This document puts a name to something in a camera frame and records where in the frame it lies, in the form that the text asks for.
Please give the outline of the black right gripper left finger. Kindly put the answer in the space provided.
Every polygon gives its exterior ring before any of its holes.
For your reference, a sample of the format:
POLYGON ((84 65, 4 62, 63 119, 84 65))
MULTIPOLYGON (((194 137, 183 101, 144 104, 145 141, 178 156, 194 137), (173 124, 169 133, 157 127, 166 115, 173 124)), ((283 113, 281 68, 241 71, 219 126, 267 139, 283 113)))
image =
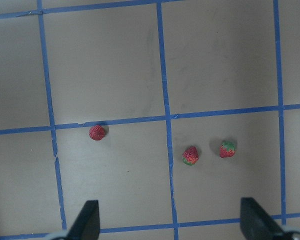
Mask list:
POLYGON ((98 200, 88 200, 67 233, 68 240, 97 240, 101 231, 98 200))

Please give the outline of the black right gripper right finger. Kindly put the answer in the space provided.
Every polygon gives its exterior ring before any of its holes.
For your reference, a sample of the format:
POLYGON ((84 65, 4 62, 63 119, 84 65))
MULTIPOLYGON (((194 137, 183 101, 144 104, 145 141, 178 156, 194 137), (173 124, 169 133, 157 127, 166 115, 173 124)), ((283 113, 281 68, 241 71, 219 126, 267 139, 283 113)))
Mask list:
POLYGON ((279 240, 282 228, 252 197, 240 200, 240 230, 246 240, 279 240))

